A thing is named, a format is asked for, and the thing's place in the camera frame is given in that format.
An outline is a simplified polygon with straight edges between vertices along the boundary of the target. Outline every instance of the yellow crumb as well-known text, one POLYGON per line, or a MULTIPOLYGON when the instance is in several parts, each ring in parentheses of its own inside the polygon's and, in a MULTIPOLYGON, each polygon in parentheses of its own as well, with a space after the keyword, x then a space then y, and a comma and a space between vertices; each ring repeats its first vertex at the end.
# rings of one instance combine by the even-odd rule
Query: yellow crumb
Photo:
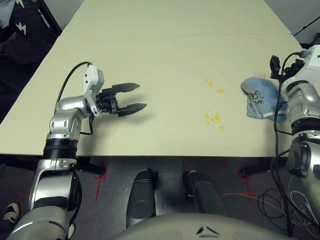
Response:
POLYGON ((220 117, 219 113, 216 113, 216 114, 215 114, 214 119, 215 119, 217 122, 220 122, 221 117, 220 117))

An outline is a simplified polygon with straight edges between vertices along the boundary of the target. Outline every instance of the black stand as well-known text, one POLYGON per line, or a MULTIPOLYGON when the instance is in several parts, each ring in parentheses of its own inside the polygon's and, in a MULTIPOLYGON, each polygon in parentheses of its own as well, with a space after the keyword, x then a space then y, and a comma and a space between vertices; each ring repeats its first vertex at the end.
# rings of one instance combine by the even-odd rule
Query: black stand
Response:
POLYGON ((156 216, 156 180, 151 169, 144 169, 135 177, 126 208, 126 227, 156 216))
POLYGON ((199 213, 231 216, 215 186, 202 173, 186 171, 182 175, 182 182, 187 199, 194 202, 199 213))
MULTIPOLYGON (((38 162, 42 156, 26 156, 26 155, 0 155, 0 165, 9 166, 19 169, 36 171, 38 162)), ((76 169, 80 172, 93 174, 95 176, 103 176, 105 168, 90 163, 90 157, 79 157, 76 169)))
MULTIPOLYGON (((254 174, 259 174, 259 173, 263 173, 263 172, 267 172, 270 171, 270 166, 271 166, 271 161, 273 158, 268 157, 263 159, 262 163, 259 164, 255 164, 252 166, 246 166, 240 169, 240 174, 243 178, 247 178, 251 175, 254 174)), ((287 157, 280 157, 278 159, 279 161, 279 167, 283 168, 286 166, 287 163, 287 157)))

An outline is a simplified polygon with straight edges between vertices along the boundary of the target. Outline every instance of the gray floor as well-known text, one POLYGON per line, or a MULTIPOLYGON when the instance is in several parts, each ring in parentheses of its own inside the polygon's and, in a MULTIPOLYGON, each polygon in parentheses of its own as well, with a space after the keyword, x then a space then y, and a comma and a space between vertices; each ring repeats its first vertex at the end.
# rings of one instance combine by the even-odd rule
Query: gray floor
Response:
MULTIPOLYGON (((221 194, 250 192, 257 196, 268 188, 275 188, 269 172, 254 175, 247 180, 239 177, 237 167, 258 163, 257 158, 102 157, 93 158, 92 162, 107 166, 107 174, 105 179, 95 179, 88 173, 78 173, 83 198, 75 220, 73 240, 108 240, 126 229, 126 207, 132 182, 144 168, 159 172, 158 187, 155 191, 157 215, 195 211, 193 205, 185 199, 182 185, 184 171, 197 170, 204 173, 221 194)), ((286 186, 290 176, 285 170, 281 170, 281 174, 286 186)), ((31 171, 1 166, 0 211, 4 211, 11 202, 18 202, 24 215, 28 211, 28 195, 32 181, 31 171)), ((292 180, 291 186, 292 190, 301 190, 296 179, 292 180)), ((223 198, 232 217, 284 233, 259 212, 256 200, 239 195, 226 195, 223 198)), ((270 207, 267 207, 267 211, 271 215, 278 214, 270 207)), ((286 228, 284 218, 276 219, 276 223, 286 228)), ((294 236, 299 240, 316 239, 311 238, 304 227, 296 227, 294 236)))

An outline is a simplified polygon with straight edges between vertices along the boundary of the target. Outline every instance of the wall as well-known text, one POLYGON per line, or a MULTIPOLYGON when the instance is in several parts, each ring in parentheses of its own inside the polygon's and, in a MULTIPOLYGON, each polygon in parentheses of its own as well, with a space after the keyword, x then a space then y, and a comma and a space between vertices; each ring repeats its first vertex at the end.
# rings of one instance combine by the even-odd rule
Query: wall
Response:
POLYGON ((44 0, 54 19, 63 30, 84 0, 44 0))
MULTIPOLYGON (((294 35, 320 16, 320 0, 264 0, 294 35)), ((320 32, 320 19, 299 33, 299 43, 308 44, 320 32)))
MULTIPOLYGON (((84 0, 44 0, 63 30, 84 0)), ((292 34, 320 16, 320 0, 264 0, 292 34)), ((320 19, 296 36, 299 43, 312 42, 320 32, 320 19)))

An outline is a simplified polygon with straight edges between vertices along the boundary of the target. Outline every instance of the red tape marking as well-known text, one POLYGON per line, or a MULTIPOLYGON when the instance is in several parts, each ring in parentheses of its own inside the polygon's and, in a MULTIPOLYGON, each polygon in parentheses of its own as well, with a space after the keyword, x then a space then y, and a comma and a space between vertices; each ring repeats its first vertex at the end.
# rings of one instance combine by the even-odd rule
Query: red tape marking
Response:
POLYGON ((251 191, 250 191, 249 181, 251 180, 251 177, 243 177, 243 176, 241 176, 241 173, 240 173, 240 170, 241 170, 241 169, 242 169, 241 166, 237 166, 237 167, 236 167, 236 171, 237 171, 237 173, 238 173, 238 176, 239 176, 240 181, 244 181, 244 183, 245 183, 245 187, 246 187, 246 191, 247 191, 247 192, 245 192, 244 194, 245 194, 245 195, 248 195, 248 196, 257 195, 256 192, 251 192, 251 191))
POLYGON ((29 195, 23 194, 23 193, 16 193, 15 195, 17 195, 18 197, 23 197, 25 199, 29 198, 29 195))
POLYGON ((106 180, 107 178, 107 172, 108 172, 108 167, 105 167, 104 170, 104 175, 103 176, 94 176, 93 179, 98 179, 98 186, 96 188, 96 193, 95 193, 95 201, 98 201, 98 196, 100 192, 100 185, 101 185, 101 180, 106 180))

